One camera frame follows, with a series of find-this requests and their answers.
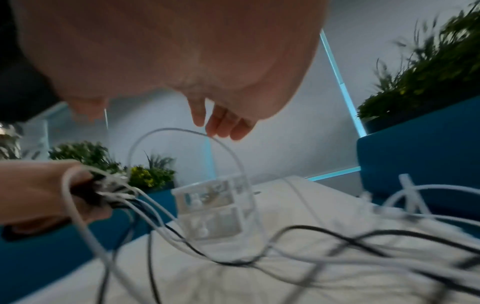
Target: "hand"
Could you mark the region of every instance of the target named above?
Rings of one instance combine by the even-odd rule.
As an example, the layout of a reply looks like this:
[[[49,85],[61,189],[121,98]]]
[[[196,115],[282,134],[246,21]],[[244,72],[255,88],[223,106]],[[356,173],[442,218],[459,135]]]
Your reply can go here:
[[[328,0],[16,0],[22,51],[80,114],[156,88],[183,93],[194,123],[242,139],[280,111],[314,57]]]
[[[76,161],[17,161],[0,162],[0,224],[13,224],[16,232],[33,233],[67,218],[61,194],[63,174]],[[84,183],[92,175],[84,171],[74,177],[72,186]],[[87,223],[106,219],[110,208],[88,205],[73,197],[79,213]]]

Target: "blue planter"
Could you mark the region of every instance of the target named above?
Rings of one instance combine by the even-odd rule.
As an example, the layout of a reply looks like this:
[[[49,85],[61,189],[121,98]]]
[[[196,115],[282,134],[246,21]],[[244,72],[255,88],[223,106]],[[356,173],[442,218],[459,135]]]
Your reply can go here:
[[[149,195],[176,216],[175,200],[170,190]],[[160,214],[165,222],[170,221],[164,214]],[[110,219],[95,222],[90,225],[90,229],[105,248],[113,249],[128,229],[129,223],[123,212],[115,210]],[[147,232],[147,224],[142,222],[134,238]],[[69,274],[92,257],[73,226],[14,243],[0,239],[0,304],[10,303],[42,288]]]

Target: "white table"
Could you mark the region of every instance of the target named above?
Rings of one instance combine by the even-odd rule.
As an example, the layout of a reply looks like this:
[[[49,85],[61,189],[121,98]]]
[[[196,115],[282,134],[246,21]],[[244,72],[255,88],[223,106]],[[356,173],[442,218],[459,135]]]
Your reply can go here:
[[[361,216],[355,216],[361,205],[360,199],[300,177],[289,177],[291,183],[315,209],[327,228],[339,231],[352,224],[357,218],[353,234],[372,228],[375,216],[370,208],[364,208]],[[264,225],[270,235],[280,228],[292,224],[316,225],[296,194],[282,180],[267,182],[254,187],[256,200]],[[401,228],[394,222],[389,228]],[[132,278],[142,291],[151,296],[146,262],[147,237],[141,237],[126,245],[118,257],[118,265]],[[302,255],[324,254],[338,242],[314,232],[291,232],[279,242],[279,247],[288,252]],[[406,239],[401,245],[408,248],[431,248],[431,252],[445,258],[458,257],[459,253],[421,240]],[[262,246],[252,240],[251,254]],[[362,254],[349,250],[346,255]],[[294,287],[277,281],[256,269],[223,267],[209,261],[195,259],[169,246],[155,235],[153,242],[154,271],[164,304],[183,303],[271,303],[280,304]],[[277,274],[300,277],[311,266],[280,258],[261,262],[261,266]],[[341,273],[380,269],[377,267],[329,266],[320,279]],[[81,304],[94,303],[104,266],[93,260],[65,278],[20,300],[17,304]],[[418,292],[431,288],[426,279],[413,276]],[[299,303],[421,303],[423,300],[412,295],[405,278],[395,273],[354,277],[337,283],[326,283],[327,288],[310,288],[300,298]],[[108,289],[107,303],[127,304],[135,301],[112,278]],[[478,299],[459,295],[454,302],[479,302]]]

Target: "ceiling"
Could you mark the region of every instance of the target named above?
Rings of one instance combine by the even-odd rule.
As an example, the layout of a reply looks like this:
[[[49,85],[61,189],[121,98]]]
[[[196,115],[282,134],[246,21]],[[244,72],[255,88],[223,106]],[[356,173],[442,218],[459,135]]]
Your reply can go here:
[[[59,102],[22,55],[8,0],[0,0],[0,122],[25,122]]]

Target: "person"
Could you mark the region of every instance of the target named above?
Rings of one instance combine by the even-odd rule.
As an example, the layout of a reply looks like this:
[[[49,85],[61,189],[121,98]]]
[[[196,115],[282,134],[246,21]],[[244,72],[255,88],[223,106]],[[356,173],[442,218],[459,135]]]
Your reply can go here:
[[[280,111],[315,55],[328,0],[14,0],[24,55],[72,111],[170,88],[195,125],[240,140]],[[76,162],[0,163],[0,224],[30,233],[64,218],[60,180]],[[73,184],[91,178],[78,176]],[[111,211],[75,198],[85,220]]]

